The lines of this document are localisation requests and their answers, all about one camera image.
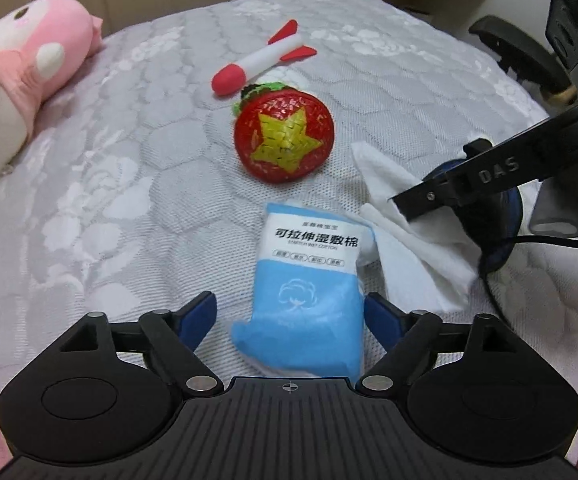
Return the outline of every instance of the gray tube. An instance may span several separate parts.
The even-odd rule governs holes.
[[[556,177],[540,187],[529,230],[534,235],[578,238],[578,197],[568,193]]]

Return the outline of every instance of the red rocket fin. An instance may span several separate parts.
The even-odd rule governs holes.
[[[291,36],[292,34],[295,34],[297,32],[298,32],[298,22],[296,20],[289,20],[283,25],[283,28],[281,28],[277,33],[271,36],[267,44],[271,45],[272,43],[283,40],[287,36]]]
[[[292,59],[298,59],[300,57],[315,56],[318,51],[310,46],[299,46],[296,50],[292,50],[288,54],[285,54],[280,58],[281,61],[291,61]]]

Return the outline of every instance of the crosshair marking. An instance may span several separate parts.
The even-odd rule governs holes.
[[[282,388],[285,392],[289,392],[290,394],[296,391],[299,387],[300,386],[294,383],[287,383],[279,386],[279,388]]]

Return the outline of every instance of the blue object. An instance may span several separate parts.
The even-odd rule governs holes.
[[[355,261],[367,228],[294,206],[269,204],[267,213],[253,313],[249,322],[232,326],[234,345],[267,374],[348,377],[355,383],[363,355]],[[297,237],[287,239],[287,233]],[[331,244],[334,237],[340,244]]]
[[[181,316],[178,338],[187,348],[195,351],[215,323],[218,303],[214,294],[205,292],[184,308],[187,312],[178,312]]]
[[[383,301],[378,301],[371,295],[365,298],[365,323],[387,352],[405,335],[402,321],[397,314],[390,311]]]

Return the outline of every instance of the toy rocket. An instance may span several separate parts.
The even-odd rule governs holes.
[[[247,81],[281,61],[290,61],[317,54],[310,46],[305,46],[298,34],[298,22],[289,20],[275,33],[266,47],[230,63],[211,80],[211,89],[216,95],[233,94],[244,88]]]

